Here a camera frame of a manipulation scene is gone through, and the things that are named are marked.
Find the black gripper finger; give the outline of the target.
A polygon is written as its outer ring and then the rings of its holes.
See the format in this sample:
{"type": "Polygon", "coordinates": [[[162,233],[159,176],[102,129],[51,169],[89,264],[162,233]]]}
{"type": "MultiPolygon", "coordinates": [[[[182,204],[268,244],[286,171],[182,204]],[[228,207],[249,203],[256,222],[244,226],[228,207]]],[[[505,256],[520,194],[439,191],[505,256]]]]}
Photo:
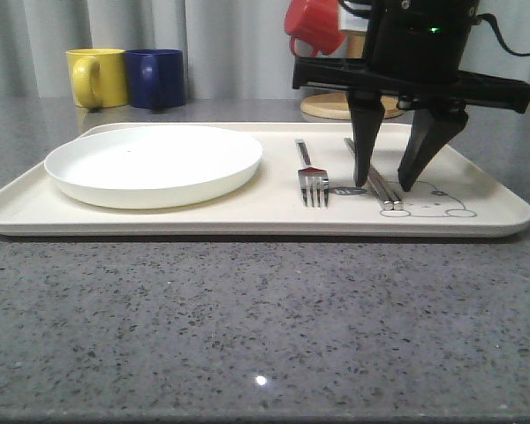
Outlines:
{"type": "Polygon", "coordinates": [[[410,138],[398,167],[398,179],[404,192],[409,192],[435,155],[467,124],[465,108],[434,105],[416,110],[410,138]]]}
{"type": "Polygon", "coordinates": [[[367,182],[375,140],[385,109],[379,93],[348,91],[346,96],[355,147],[353,177],[356,186],[363,186],[367,182]]]}

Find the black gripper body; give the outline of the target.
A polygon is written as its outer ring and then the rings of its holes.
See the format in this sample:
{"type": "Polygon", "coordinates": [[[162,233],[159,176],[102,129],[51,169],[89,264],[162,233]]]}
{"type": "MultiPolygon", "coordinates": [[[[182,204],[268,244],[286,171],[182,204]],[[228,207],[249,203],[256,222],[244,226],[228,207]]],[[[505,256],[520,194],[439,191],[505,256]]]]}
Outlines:
{"type": "Polygon", "coordinates": [[[396,96],[402,109],[463,110],[467,104],[526,111],[530,84],[460,70],[473,26],[490,24],[508,46],[496,17],[478,13],[476,1],[370,1],[359,10],[368,19],[360,58],[296,59],[292,84],[335,88],[358,113],[378,110],[382,95],[396,96]]]}

